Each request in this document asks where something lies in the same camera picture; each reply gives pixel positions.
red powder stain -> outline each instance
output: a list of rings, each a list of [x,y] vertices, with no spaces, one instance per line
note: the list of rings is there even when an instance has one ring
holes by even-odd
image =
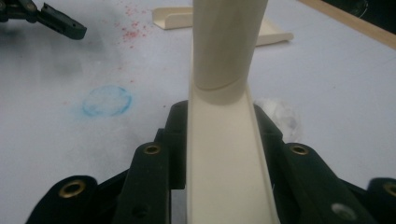
[[[124,40],[126,40],[126,39],[135,38],[138,35],[139,35],[139,31],[128,31],[122,37],[123,37]]]

brass insert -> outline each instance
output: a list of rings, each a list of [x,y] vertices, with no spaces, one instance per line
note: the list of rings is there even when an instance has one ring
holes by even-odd
[[[157,146],[148,146],[143,151],[146,154],[154,155],[154,154],[159,153],[161,151],[161,148],[157,147]]]
[[[299,154],[299,155],[302,155],[302,156],[304,156],[304,155],[309,153],[309,150],[307,148],[300,147],[300,146],[292,146],[292,147],[290,147],[290,150],[292,152],[294,152],[295,154]]]
[[[384,189],[387,191],[388,194],[396,197],[396,184],[395,183],[386,183],[384,184]]]
[[[73,180],[65,184],[61,190],[59,190],[59,197],[71,198],[79,195],[85,189],[85,183],[82,180]]]

brass screw hole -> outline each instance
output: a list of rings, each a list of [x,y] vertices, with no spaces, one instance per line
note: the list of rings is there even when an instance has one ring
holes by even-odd
[[[28,3],[26,7],[31,11],[35,10],[35,6],[32,3]]]
[[[154,154],[159,153],[161,151],[161,148],[157,147],[157,146],[149,146],[149,147],[146,147],[143,151],[146,154],[154,155]]]
[[[387,191],[388,194],[396,197],[396,184],[395,183],[386,183],[384,184],[384,189]]]
[[[69,183],[65,184],[61,190],[59,190],[59,197],[61,198],[71,198],[79,195],[82,191],[84,191],[86,185],[82,180],[73,180]]]
[[[358,216],[356,216],[355,211],[353,211],[350,207],[341,203],[332,204],[332,211],[338,217],[340,217],[345,221],[356,221],[358,219]]]
[[[291,150],[292,152],[294,152],[295,154],[299,154],[299,155],[302,155],[302,156],[304,156],[304,155],[306,155],[306,154],[309,153],[309,150],[306,149],[305,147],[292,146],[292,147],[290,148],[290,150]]]

smudge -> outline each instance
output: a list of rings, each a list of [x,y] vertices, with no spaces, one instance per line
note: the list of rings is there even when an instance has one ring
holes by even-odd
[[[94,89],[82,104],[82,111],[88,117],[114,117],[127,111],[132,95],[118,86],[103,86]]]

black plastic part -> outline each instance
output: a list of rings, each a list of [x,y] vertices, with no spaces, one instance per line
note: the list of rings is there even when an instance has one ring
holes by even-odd
[[[170,150],[171,189],[186,187],[187,111],[187,101],[172,105],[163,131],[162,142]]]
[[[82,39],[87,32],[85,26],[50,7],[48,4],[44,4],[41,8],[41,12],[37,15],[37,21],[71,39]]]
[[[169,150],[164,145],[147,143],[136,150],[112,223],[170,223]]]
[[[396,223],[396,180],[376,178],[370,181],[365,204],[380,223]]]
[[[58,182],[41,199],[26,223],[85,223],[84,216],[91,209],[90,201],[96,191],[96,186],[96,180],[85,175],[71,176]],[[81,192],[75,196],[71,196],[73,194],[70,193],[79,188]]]
[[[33,2],[27,6],[28,1],[1,1],[0,0],[0,22],[8,21],[8,19],[27,20],[36,22],[37,8]]]
[[[311,147],[286,144],[278,163],[301,208],[298,223],[376,223]]]
[[[374,179],[367,191],[349,184],[312,148],[285,145],[275,124],[258,106],[255,112],[282,224],[376,223],[371,215],[378,223],[396,223],[396,180]],[[99,186],[88,176],[56,184],[28,223],[170,223],[170,190],[186,184],[187,113],[187,101],[173,105],[154,142],[136,150],[130,170]],[[62,186],[82,178],[91,184],[81,197],[59,197]]]

